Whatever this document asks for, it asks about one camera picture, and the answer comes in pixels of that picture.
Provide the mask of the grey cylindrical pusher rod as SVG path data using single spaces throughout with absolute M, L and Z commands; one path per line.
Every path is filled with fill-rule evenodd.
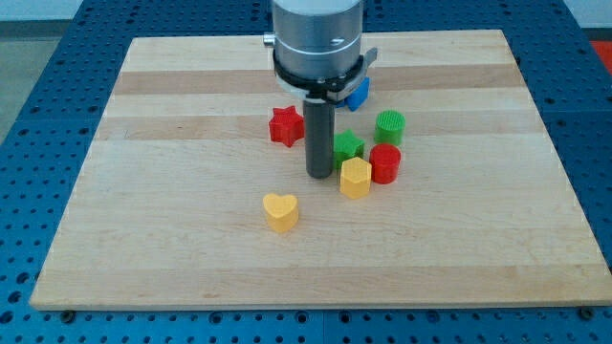
M 325 179 L 334 168 L 335 106 L 304 100 L 303 118 L 306 171 L 312 178 Z

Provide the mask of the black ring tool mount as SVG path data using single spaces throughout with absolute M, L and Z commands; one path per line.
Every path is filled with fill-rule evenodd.
M 377 60 L 378 49 L 361 54 L 347 71 L 334 77 L 307 78 L 292 74 L 281 65 L 273 52 L 273 69 L 277 83 L 293 96 L 313 103 L 339 103 L 353 94 L 367 77 L 369 66 Z

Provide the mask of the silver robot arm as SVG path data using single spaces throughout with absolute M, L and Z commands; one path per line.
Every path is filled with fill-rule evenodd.
M 365 81 L 378 50 L 361 51 L 361 0 L 273 0 L 273 50 L 278 84 L 302 101 L 308 175 L 325 179 L 335 167 L 336 106 Z

